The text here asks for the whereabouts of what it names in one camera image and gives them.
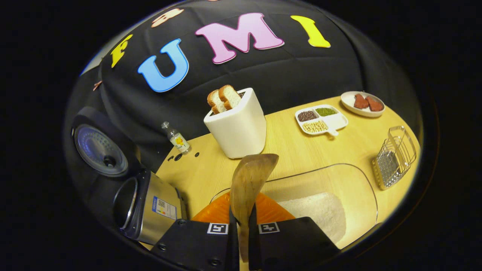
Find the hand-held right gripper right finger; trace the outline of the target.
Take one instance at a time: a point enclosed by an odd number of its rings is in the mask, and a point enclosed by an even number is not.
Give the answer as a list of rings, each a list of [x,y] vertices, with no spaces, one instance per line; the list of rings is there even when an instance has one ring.
[[[261,193],[251,219],[249,270],[311,271],[337,256],[341,200],[332,193],[275,202]]]

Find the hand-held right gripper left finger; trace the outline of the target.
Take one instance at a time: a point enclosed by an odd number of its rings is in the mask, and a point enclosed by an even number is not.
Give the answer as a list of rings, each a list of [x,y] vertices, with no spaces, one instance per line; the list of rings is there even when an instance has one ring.
[[[238,271],[236,222],[230,194],[214,199],[190,220],[178,219],[151,253],[175,271]]]

